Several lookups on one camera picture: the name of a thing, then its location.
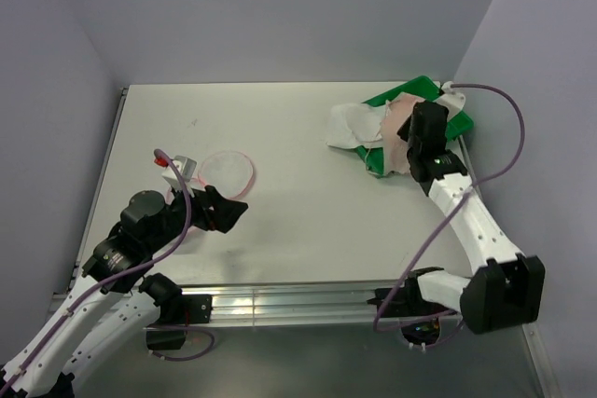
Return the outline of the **white bra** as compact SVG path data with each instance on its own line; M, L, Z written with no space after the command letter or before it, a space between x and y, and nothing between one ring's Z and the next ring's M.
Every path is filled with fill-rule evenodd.
M330 109L326 124L326 145L352 150L382 147L381 125L386 107L366 103L344 103Z

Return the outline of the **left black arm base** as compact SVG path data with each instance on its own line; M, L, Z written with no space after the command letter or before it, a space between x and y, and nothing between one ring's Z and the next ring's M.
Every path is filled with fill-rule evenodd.
M180 351L186 357L192 347L208 347L210 337L187 327L206 325L211 320L213 298L211 295L180 295L169 301L160 311L156 325L174 326L173 330L157 329L151 326L146 331L146 346L149 350L170 356L170 351Z

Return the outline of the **beige pink bra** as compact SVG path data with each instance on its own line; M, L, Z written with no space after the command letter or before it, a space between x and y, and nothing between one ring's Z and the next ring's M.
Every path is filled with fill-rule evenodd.
M382 119L380 133L382 137L383 176L391 173L408 174L410 165L407 159L408 143L399 135L398 131L410 118L416 103L424 99L401 92L385 105L385 116Z

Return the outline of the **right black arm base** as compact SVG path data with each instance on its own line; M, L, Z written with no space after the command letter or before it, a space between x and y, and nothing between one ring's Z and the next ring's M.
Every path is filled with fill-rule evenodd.
M434 302L424 301L417 286L378 288L367 300L376 307L373 331L387 333L399 330L412 349L422 351L437 344L440 338L440 318L452 311Z

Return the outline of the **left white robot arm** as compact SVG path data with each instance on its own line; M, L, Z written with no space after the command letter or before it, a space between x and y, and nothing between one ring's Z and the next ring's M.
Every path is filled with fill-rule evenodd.
M212 186L178 191L171 201L145 190L131 197L108 237L45 326L1 368L4 397L71 397L83 371L125 335L182 310L180 288L149 271L196 227L228 233L247 211Z

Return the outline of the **pink-rimmed mesh laundry bag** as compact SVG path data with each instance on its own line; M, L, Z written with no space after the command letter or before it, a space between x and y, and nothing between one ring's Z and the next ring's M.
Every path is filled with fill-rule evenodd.
M252 187L255 169L251 159L237 151L220 151L201 162L193 174L189 188L214 186L227 199L240 199Z

